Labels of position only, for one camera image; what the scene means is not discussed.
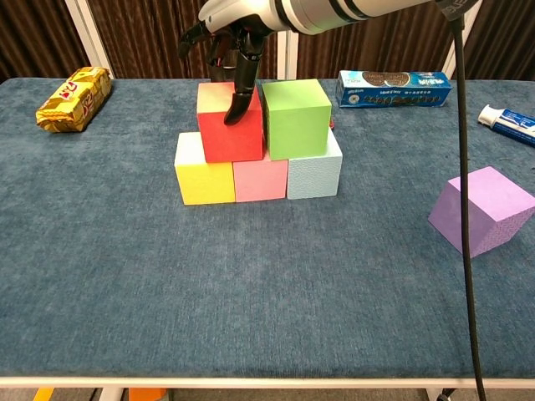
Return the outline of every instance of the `cube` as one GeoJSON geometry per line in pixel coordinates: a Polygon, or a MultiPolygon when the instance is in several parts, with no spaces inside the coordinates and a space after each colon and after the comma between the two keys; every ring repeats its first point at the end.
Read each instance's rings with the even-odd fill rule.
{"type": "Polygon", "coordinates": [[[207,163],[261,160],[263,158],[262,106],[255,89],[251,104],[235,125],[225,125],[225,114],[232,103],[234,84],[199,84],[197,122],[207,163]]]}
{"type": "Polygon", "coordinates": [[[184,205],[231,203],[236,200],[232,163],[206,163],[199,132],[179,135],[175,170],[184,205]]]}
{"type": "Polygon", "coordinates": [[[269,152],[259,161],[234,163],[236,202],[268,201],[286,197],[288,161],[272,161],[269,152]]]}
{"type": "MultiPolygon", "coordinates": [[[[471,257],[511,240],[535,213],[535,198],[490,166],[468,175],[468,197],[471,257]]],[[[460,177],[446,183],[429,222],[462,253],[460,177]]]]}
{"type": "Polygon", "coordinates": [[[319,81],[271,82],[262,89],[272,160],[324,155],[332,104],[319,81]]]}
{"type": "Polygon", "coordinates": [[[328,129],[327,149],[323,155],[289,160],[288,199],[337,195],[342,158],[333,131],[328,129]]]}

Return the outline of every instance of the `biscuit box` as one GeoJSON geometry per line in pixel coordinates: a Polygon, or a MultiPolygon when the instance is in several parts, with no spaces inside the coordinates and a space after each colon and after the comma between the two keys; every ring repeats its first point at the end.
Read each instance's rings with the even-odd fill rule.
{"type": "Polygon", "coordinates": [[[451,91],[444,73],[340,71],[339,107],[442,106],[451,91]]]}

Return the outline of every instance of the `orange object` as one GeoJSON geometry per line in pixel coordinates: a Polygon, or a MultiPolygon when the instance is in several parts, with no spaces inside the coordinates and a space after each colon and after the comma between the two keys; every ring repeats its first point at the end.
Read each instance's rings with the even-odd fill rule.
{"type": "Polygon", "coordinates": [[[167,388],[129,388],[129,401],[158,401],[167,393],[167,388]]]}
{"type": "Polygon", "coordinates": [[[35,394],[35,397],[33,397],[33,401],[49,401],[52,398],[53,392],[53,388],[40,388],[35,394]]]}

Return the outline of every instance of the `yellow cube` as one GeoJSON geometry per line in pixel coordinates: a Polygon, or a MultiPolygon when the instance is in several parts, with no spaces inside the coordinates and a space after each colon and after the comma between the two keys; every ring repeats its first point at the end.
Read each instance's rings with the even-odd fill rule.
{"type": "Polygon", "coordinates": [[[236,201],[232,163],[207,163],[200,132],[179,135],[175,170],[184,205],[236,201]]]}

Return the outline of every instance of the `cable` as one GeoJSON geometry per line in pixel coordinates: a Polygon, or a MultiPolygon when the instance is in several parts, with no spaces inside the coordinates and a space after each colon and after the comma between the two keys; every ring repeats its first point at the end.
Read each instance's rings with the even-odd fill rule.
{"type": "Polygon", "coordinates": [[[442,390],[442,395],[445,395],[447,398],[449,398],[455,391],[455,388],[444,388],[442,390]]]}
{"type": "Polygon", "coordinates": [[[94,396],[97,394],[98,390],[99,390],[98,388],[95,388],[93,390],[93,393],[91,393],[91,397],[89,398],[89,401],[94,401],[94,396]]]}
{"type": "Polygon", "coordinates": [[[462,260],[465,270],[466,306],[468,308],[468,327],[470,330],[471,359],[476,376],[477,394],[480,401],[487,401],[483,387],[482,369],[477,345],[476,304],[471,273],[470,227],[468,222],[468,133],[466,123],[466,80],[465,57],[462,31],[465,27],[464,17],[451,21],[451,31],[455,40],[457,64],[457,103],[459,107],[459,151],[461,160],[461,235],[462,260]]]}

